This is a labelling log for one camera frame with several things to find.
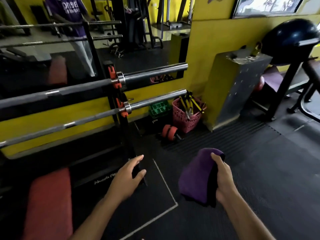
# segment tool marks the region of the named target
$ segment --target black exercise ball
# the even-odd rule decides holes
[[[318,43],[299,46],[300,41],[320,38],[320,33],[313,22],[306,19],[286,21],[269,33],[262,40],[262,53],[272,56],[274,65],[291,64],[305,61],[312,48]]]

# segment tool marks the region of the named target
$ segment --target gray pants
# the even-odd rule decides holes
[[[89,42],[88,41],[77,41],[77,42],[70,42],[74,51],[78,55],[84,69],[89,74],[89,76],[95,76],[94,69],[92,68],[92,53],[90,50]]]

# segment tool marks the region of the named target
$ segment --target window frame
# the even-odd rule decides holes
[[[248,18],[257,18],[257,17],[262,17],[262,16],[266,16],[266,17],[279,17],[279,16],[295,16],[297,15],[297,11],[299,9],[299,7],[301,6],[301,4],[303,3],[304,0],[300,0],[296,9],[294,10],[294,12],[291,13],[287,13],[287,12],[283,12],[283,13],[269,13],[268,15],[265,14],[256,14],[256,15],[238,15],[237,16],[237,9],[239,7],[240,4],[240,0],[235,0],[233,8],[232,8],[232,12],[231,12],[231,16],[230,19],[248,19]]]

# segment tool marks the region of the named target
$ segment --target red padded bench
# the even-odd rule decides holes
[[[23,240],[67,240],[73,233],[69,169],[35,179],[30,187]]]

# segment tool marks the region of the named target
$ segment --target window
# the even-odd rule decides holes
[[[301,3],[302,0],[238,0],[233,18],[295,13]]]

